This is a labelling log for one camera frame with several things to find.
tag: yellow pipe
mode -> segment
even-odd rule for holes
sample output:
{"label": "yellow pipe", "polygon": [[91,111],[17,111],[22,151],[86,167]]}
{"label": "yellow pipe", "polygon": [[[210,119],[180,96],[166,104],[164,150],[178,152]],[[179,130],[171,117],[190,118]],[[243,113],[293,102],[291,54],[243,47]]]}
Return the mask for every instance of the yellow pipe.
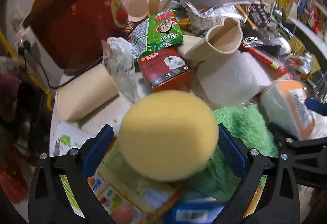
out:
{"label": "yellow pipe", "polygon": [[[10,54],[10,56],[15,59],[18,60],[18,55],[17,53],[13,50],[13,48],[10,46],[9,42],[7,41],[6,37],[4,36],[1,28],[0,28],[0,41],[2,42],[2,44],[4,45],[4,48],[7,50],[7,52]],[[53,107],[52,107],[52,99],[53,96],[50,93],[50,91],[45,88],[44,85],[42,85],[42,83],[36,79],[36,77],[32,74],[32,72],[30,70],[28,70],[26,68],[25,70],[25,74],[27,75],[27,77],[34,83],[36,84],[46,95],[47,95],[47,100],[46,100],[46,106],[48,108],[48,110],[53,111]]]}

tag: orange and white package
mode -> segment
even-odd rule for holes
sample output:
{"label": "orange and white package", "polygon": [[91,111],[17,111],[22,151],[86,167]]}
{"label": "orange and white package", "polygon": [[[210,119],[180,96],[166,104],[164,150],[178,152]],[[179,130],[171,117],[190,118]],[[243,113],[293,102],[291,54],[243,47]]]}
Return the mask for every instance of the orange and white package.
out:
{"label": "orange and white package", "polygon": [[269,122],[274,122],[296,136],[307,140],[314,126],[314,119],[305,105],[307,95],[300,82],[275,81],[260,96]]}

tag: green snack package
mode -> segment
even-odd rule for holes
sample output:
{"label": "green snack package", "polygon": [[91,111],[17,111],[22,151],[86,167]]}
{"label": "green snack package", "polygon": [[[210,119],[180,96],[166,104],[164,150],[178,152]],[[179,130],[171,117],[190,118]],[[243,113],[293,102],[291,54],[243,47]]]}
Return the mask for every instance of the green snack package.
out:
{"label": "green snack package", "polygon": [[163,48],[182,43],[183,33],[172,10],[152,15],[131,36],[134,62]]}

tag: red box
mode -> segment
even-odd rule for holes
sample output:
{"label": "red box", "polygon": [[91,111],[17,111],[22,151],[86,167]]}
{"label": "red box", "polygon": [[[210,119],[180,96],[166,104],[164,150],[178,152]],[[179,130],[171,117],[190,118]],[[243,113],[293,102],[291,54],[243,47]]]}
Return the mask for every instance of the red box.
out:
{"label": "red box", "polygon": [[173,48],[164,48],[137,60],[142,75],[153,92],[191,92],[191,68]]}

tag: blue package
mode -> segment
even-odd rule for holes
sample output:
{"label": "blue package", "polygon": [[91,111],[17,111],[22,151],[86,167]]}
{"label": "blue package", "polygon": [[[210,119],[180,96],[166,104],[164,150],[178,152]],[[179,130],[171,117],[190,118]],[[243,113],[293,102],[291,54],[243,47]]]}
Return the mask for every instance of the blue package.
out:
{"label": "blue package", "polygon": [[225,203],[212,197],[178,202],[164,216],[165,224],[210,224],[224,208]]}

